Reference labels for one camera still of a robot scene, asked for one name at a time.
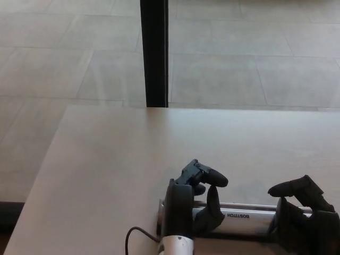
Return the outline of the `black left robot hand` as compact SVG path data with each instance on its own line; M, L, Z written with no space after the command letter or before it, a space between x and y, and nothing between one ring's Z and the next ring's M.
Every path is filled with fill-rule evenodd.
M193 215L194 197L205 193L204 183L210 185L206 206ZM227 185L228 179L223 174L193 159L182 169L180 177L169 181L158 236L178 235L193 239L212 232L225 218L217 188Z

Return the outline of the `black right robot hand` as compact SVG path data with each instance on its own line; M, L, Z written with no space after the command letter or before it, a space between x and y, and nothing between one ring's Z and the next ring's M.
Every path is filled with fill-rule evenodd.
M268 236L289 253L339 254L339 214L323 193L308 175L272 186L279 201Z

